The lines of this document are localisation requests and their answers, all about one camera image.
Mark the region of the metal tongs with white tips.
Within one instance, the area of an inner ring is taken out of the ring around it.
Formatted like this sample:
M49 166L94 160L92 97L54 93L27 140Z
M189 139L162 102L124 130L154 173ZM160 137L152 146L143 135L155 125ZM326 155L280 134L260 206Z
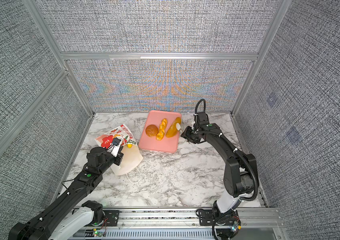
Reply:
M176 122L176 130L182 134L184 130L182 129L181 123Z

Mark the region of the long orange fake bread loaf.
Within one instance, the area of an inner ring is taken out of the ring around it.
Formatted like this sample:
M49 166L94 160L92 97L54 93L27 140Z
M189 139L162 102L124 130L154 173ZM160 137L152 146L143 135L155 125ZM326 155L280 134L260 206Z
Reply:
M180 117L177 117L174 122L172 123L172 125L170 126L170 128L168 129L168 131L166 132L166 137L167 138L172 138L175 135L177 135L178 131L176 130L176 122L178 123L182 123L182 119Z

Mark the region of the yellow twisted fake bread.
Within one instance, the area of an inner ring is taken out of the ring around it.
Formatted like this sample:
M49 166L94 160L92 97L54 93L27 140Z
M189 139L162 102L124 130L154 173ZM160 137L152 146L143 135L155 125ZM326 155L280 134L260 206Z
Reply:
M167 127L167 123L168 123L168 121L167 121L166 118L162 119L162 121L161 121L161 123L159 125L159 128L158 128L158 134L156 135L156 139L158 141L161 141L164 138L165 129Z

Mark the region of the white floral paper bag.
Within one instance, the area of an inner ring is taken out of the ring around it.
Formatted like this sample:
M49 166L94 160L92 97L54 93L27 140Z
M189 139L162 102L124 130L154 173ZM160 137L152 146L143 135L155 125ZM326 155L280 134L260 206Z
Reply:
M137 140L126 124L102 133L95 138L95 141L100 147L108 149L108 152L113 155L116 155L116 153L123 154L122 159L111 166L116 176L128 175L143 160Z

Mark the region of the round brown fake bun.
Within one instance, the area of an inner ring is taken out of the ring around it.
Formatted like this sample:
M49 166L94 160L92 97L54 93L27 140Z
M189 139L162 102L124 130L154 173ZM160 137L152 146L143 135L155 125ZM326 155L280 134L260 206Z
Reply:
M158 127L156 125L149 125L145 129L145 133L148 137L156 137L158 134Z

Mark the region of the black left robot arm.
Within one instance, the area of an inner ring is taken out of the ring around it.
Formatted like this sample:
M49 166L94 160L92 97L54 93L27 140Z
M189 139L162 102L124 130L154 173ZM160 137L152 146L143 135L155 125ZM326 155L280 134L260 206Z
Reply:
M15 224L10 232L10 240L51 240L53 233L67 214L82 199L88 196L103 180L103 174L123 159L123 147L116 147L116 155L108 148L95 147L87 153L87 163L73 179L65 192L40 214L27 223Z

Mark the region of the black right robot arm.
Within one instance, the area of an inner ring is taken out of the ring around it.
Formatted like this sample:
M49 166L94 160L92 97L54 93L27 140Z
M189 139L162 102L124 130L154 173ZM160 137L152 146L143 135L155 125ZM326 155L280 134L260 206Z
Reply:
M192 144L208 143L224 160L224 187L221 197L213 204L214 223L223 225L242 202L251 202L258 196L259 178L253 155L239 150L223 134L217 124L211 124L205 112L194 114L193 126L188 126L181 137Z

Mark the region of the pink plastic tray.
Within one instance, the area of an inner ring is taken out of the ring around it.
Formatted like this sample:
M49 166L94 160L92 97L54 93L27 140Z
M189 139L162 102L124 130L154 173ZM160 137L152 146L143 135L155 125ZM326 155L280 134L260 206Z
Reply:
M150 111L139 140L139 148L165 153L176 152L180 137L176 124L181 122L180 113Z

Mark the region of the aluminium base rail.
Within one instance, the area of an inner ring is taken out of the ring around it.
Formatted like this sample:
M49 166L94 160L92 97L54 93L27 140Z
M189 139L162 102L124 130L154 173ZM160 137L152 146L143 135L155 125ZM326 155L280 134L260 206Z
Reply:
M74 208L50 240L287 240L273 208Z

